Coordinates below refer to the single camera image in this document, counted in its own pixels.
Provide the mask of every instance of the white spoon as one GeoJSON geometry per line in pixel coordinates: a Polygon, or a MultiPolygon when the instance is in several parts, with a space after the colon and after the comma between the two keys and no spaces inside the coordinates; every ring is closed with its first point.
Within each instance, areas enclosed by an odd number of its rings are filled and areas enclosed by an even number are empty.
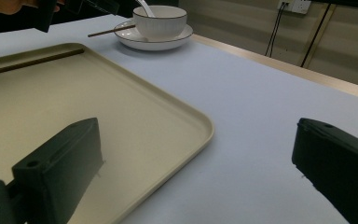
{"type": "Polygon", "coordinates": [[[149,5],[146,3],[145,0],[136,0],[141,6],[145,9],[146,14],[148,17],[155,18],[156,16],[153,14],[152,10],[150,9],[149,5]]]}

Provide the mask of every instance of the saucer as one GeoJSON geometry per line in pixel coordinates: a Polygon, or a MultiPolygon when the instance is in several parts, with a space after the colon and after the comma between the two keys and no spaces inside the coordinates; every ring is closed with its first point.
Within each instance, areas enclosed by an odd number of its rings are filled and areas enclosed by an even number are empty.
{"type": "MultiPolygon", "coordinates": [[[[126,21],[115,28],[120,28],[124,26],[133,25],[133,21],[126,21]]],[[[178,48],[190,39],[193,35],[193,28],[189,25],[186,25],[185,29],[179,36],[176,36],[167,40],[148,40],[139,34],[138,30],[135,28],[130,28],[128,30],[116,31],[116,36],[118,40],[124,45],[133,48],[133,49],[142,49],[142,50],[165,50],[165,49],[174,49],[178,48]]]]}

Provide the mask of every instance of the chopstick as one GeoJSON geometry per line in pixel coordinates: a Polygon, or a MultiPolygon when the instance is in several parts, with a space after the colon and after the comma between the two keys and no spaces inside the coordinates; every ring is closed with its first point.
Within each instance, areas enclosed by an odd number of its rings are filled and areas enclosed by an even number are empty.
{"type": "Polygon", "coordinates": [[[103,32],[100,32],[100,33],[95,33],[95,34],[92,34],[92,35],[88,35],[88,37],[93,37],[93,36],[96,36],[96,35],[106,35],[106,34],[110,34],[110,33],[117,32],[117,31],[128,30],[128,29],[133,28],[133,27],[135,27],[135,25],[123,26],[123,27],[116,28],[116,29],[113,29],[113,30],[108,30],[108,31],[103,31],[103,32]]]}
{"type": "Polygon", "coordinates": [[[75,49],[75,50],[68,51],[65,53],[48,56],[46,58],[36,59],[36,60],[32,60],[32,61],[25,62],[25,63],[17,63],[17,64],[9,65],[6,67],[1,67],[0,73],[12,71],[12,70],[16,70],[16,69],[20,69],[20,68],[24,68],[24,67],[29,67],[32,65],[40,64],[40,63],[47,63],[47,62],[59,60],[62,58],[67,58],[67,57],[74,56],[74,55],[81,54],[81,53],[84,53],[83,49],[75,49]]]}

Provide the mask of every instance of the white tabletop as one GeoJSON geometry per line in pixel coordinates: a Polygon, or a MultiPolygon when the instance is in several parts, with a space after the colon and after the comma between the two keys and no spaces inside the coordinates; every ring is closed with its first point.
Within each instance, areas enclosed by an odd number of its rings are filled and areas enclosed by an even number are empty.
{"type": "Polygon", "coordinates": [[[123,223],[347,223],[291,162],[300,118],[358,137],[358,97],[192,40],[159,52],[114,35],[114,16],[0,34],[0,56],[76,42],[208,115],[215,136],[123,223]]]}

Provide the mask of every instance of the bowl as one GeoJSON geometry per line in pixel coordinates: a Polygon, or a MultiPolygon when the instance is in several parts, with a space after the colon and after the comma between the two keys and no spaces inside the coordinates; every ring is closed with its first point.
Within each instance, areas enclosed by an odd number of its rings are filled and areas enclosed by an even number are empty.
{"type": "Polygon", "coordinates": [[[155,18],[147,17],[143,7],[133,10],[132,16],[139,33],[149,40],[170,40],[183,32],[187,13],[179,7],[150,6],[155,18]]]}

